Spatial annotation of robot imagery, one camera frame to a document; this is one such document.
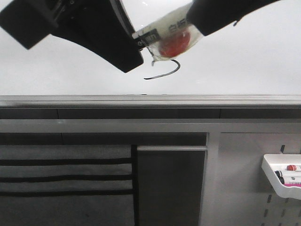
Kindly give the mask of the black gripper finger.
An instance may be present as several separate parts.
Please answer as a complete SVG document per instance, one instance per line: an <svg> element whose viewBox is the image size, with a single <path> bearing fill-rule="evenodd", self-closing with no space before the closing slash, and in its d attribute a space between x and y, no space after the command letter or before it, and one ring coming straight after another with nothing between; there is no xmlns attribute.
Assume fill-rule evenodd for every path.
<svg viewBox="0 0 301 226"><path fill-rule="evenodd" d="M0 12L0 26L26 49L51 34L87 48L124 73L143 64L119 0L13 0Z"/></svg>
<svg viewBox="0 0 301 226"><path fill-rule="evenodd" d="M208 36L274 2L276 0L195 0L187 19L202 35Z"/></svg>

